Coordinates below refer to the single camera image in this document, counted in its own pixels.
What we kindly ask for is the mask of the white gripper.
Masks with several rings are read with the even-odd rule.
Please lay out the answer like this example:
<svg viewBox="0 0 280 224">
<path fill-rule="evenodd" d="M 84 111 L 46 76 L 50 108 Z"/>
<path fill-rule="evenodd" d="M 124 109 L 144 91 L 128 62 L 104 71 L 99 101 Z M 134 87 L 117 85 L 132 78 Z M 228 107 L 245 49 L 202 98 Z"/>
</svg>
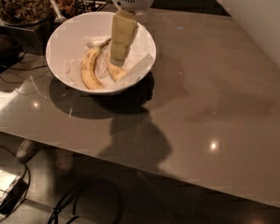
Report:
<svg viewBox="0 0 280 224">
<path fill-rule="evenodd" d="M 112 20 L 110 61 L 123 66 L 133 42 L 137 21 L 135 15 L 147 12 L 155 0 L 112 0 L 119 10 Z"/>
</svg>

